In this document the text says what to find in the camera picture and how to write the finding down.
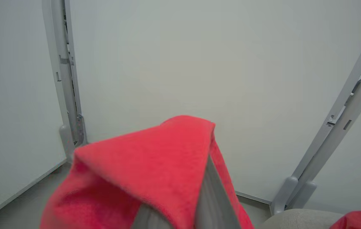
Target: gray floor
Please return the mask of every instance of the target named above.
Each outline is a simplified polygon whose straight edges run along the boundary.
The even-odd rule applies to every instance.
[[[47,200],[57,186],[66,178],[70,169],[64,164],[28,191],[0,210],[0,229],[35,229],[39,228],[42,211]],[[269,205],[254,200],[240,198],[254,226],[271,217]]]

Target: red fabric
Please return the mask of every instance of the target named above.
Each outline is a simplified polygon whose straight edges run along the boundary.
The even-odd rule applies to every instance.
[[[175,228],[193,228],[208,152],[242,228],[253,229],[234,193],[214,127],[177,116],[76,149],[70,174],[45,207],[41,229],[130,228],[141,203]]]
[[[361,229],[361,211],[347,213],[330,229]]]

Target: baseboard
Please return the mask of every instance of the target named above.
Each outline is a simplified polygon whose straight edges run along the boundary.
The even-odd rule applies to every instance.
[[[269,201],[269,200],[264,200],[264,199],[261,199],[261,198],[258,198],[258,197],[253,197],[251,195],[248,195],[248,194],[245,194],[245,193],[242,193],[242,192],[239,192],[239,191],[235,191],[235,192],[236,192],[236,195],[239,196],[239,197],[244,197],[244,198],[247,198],[247,199],[250,199],[250,200],[258,201],[258,202],[263,203],[263,204],[271,205],[271,201]]]
[[[64,159],[62,162],[60,162],[59,164],[57,164],[55,167],[51,168],[49,171],[47,171],[45,174],[41,175],[38,179],[34,180],[32,183],[28,184],[28,186],[26,186],[25,188],[23,188],[22,190],[20,190],[19,192],[17,192],[15,195],[11,196],[9,199],[7,199],[6,201],[4,201],[2,204],[0,204],[0,210],[1,208],[5,207],[7,204],[9,204],[12,200],[15,200],[18,196],[20,196],[22,193],[26,192],[29,188],[31,188],[32,186],[34,186],[35,184],[37,184],[39,181],[41,181],[43,178],[45,178],[46,176],[48,176],[50,173],[52,173],[53,171],[55,171],[57,168],[59,168],[60,166],[62,166],[64,163],[66,163],[66,159]]]

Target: white wall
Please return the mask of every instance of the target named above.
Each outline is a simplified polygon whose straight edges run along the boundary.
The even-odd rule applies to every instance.
[[[361,114],[314,181],[318,187],[304,208],[361,210]]]
[[[0,0],[0,204],[62,162],[40,0]]]
[[[361,52],[360,0],[71,1],[89,142],[217,124],[237,191],[272,200]]]

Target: gray fabric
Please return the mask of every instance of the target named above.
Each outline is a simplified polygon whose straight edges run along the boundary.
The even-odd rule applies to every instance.
[[[342,216],[318,210],[291,209],[269,218],[258,229],[329,229]]]

